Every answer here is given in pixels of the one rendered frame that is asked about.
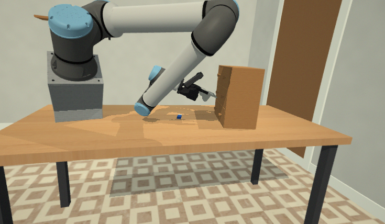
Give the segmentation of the brown wooden drawer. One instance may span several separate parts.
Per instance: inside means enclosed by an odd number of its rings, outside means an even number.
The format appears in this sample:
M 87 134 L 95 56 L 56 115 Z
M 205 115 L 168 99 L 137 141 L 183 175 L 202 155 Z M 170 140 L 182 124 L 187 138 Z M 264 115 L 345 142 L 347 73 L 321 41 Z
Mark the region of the brown wooden drawer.
M 223 79 L 222 85 L 224 85 L 227 88 L 228 88 L 229 72 L 230 72 L 229 68 L 224 68 L 224 73 L 222 76 L 222 79 Z
M 214 107 L 214 109 L 215 109 L 215 114 L 216 114 L 216 116 L 218 117 L 218 113 L 219 113 L 219 106 L 220 106 L 220 102 L 216 99 L 216 101 L 215 101 L 215 107 Z
M 219 113 L 218 113 L 218 119 L 221 122 L 221 124 L 224 126 L 224 118 L 225 118 L 225 108 L 220 104 L 219 107 Z
M 227 89 L 222 86 L 222 93 L 221 93 L 221 103 L 224 107 L 226 107 L 226 99 L 227 99 Z
M 223 70 L 224 70 L 224 67 L 219 67 L 219 70 L 218 70 L 218 82 L 222 84 L 222 76 L 223 76 Z
M 218 84 L 217 84 L 217 90 L 216 90 L 216 97 L 217 97 L 217 99 L 218 99 L 219 101 L 221 100 L 221 98 L 220 98 L 221 90 L 222 90 L 222 86 L 218 83 Z

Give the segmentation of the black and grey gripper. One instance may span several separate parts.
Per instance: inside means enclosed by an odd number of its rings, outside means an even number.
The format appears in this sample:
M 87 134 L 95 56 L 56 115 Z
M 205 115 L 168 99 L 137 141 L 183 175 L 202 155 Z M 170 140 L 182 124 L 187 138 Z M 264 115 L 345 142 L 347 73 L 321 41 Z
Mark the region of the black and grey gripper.
M 211 96 L 217 98 L 214 93 L 212 93 L 212 92 L 210 92 L 210 91 L 208 91 L 208 90 L 206 90 L 206 89 L 204 89 L 204 88 L 202 88 L 196 84 L 192 84 L 189 87 L 186 87 L 183 82 L 184 82 L 184 79 L 181 81 L 181 83 L 179 85 L 179 88 L 177 91 L 178 94 L 182 94 L 193 101 L 196 101 L 198 94 L 200 94 L 202 96 L 202 99 L 205 102 Z

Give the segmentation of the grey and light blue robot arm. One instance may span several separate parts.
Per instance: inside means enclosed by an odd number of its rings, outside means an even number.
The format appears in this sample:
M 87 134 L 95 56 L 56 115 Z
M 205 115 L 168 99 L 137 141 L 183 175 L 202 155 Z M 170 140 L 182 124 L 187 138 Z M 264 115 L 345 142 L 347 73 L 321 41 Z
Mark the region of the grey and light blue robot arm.
M 238 19 L 235 0 L 122 7 L 107 0 L 82 7 L 59 4 L 48 12 L 54 50 L 51 68 L 62 79 L 86 81 L 97 74 L 93 47 L 105 38 L 123 33 L 192 32 L 191 41 L 166 69 L 153 67 L 149 86 L 134 105 L 138 114 L 148 116 L 206 56 L 223 46 Z

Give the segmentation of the brown wooden chest of drawers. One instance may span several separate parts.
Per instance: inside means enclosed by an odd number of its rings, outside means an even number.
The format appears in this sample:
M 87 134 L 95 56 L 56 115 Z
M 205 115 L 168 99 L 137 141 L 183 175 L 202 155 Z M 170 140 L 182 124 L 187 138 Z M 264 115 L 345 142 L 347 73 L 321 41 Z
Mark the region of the brown wooden chest of drawers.
M 226 67 L 228 66 L 228 67 Z M 223 128 L 256 129 L 265 69 L 219 65 L 230 68 Z

